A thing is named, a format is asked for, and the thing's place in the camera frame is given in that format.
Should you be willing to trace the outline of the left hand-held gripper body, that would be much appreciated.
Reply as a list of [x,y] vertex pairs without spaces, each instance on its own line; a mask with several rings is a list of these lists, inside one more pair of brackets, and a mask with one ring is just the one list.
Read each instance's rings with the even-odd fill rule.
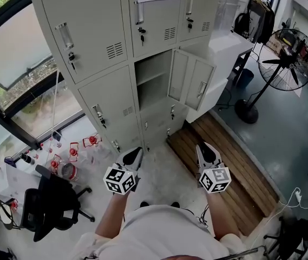
[[131,190],[135,191],[139,181],[136,159],[131,165],[119,165],[115,161],[107,168],[103,181],[112,193],[127,194]]

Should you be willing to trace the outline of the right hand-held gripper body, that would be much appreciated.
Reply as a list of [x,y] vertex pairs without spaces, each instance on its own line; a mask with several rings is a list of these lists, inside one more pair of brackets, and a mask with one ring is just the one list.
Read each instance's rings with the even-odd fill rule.
[[199,169],[199,185],[202,186],[207,193],[223,192],[230,184],[230,171],[222,161],[214,166],[206,162],[204,170]]

